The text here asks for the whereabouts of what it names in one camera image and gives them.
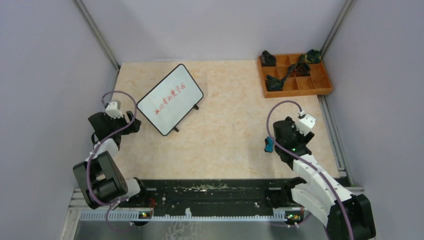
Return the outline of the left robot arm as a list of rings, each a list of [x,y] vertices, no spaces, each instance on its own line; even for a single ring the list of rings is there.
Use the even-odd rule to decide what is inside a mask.
[[[124,198],[138,207],[149,203],[150,193],[137,177],[125,178],[113,157],[121,146],[122,136],[138,133],[141,121],[132,111],[126,112],[129,120],[122,116],[110,117],[106,112],[97,112],[88,118],[94,129],[91,135],[93,149],[96,151],[91,161],[86,160],[73,166],[72,171],[86,204],[96,209],[113,201]]]

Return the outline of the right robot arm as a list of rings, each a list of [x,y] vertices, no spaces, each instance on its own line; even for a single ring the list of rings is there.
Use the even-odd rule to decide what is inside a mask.
[[[376,237],[372,206],[364,194],[342,186],[318,163],[307,144],[314,137],[315,119],[307,115],[273,123],[275,152],[298,177],[287,183],[281,199],[300,204],[321,221],[330,240],[371,240]]]

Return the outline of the blue black whiteboard eraser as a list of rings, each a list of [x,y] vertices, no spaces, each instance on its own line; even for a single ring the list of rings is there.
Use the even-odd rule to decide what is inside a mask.
[[[265,147],[264,147],[264,151],[266,153],[272,153],[274,151],[274,141],[271,137],[267,136],[266,139],[264,140],[265,142]]]

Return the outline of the white whiteboard black frame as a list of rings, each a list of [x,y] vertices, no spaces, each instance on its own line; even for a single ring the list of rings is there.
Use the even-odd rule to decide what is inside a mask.
[[[204,93],[184,64],[178,64],[137,102],[137,109],[162,135],[177,125],[198,104]]]

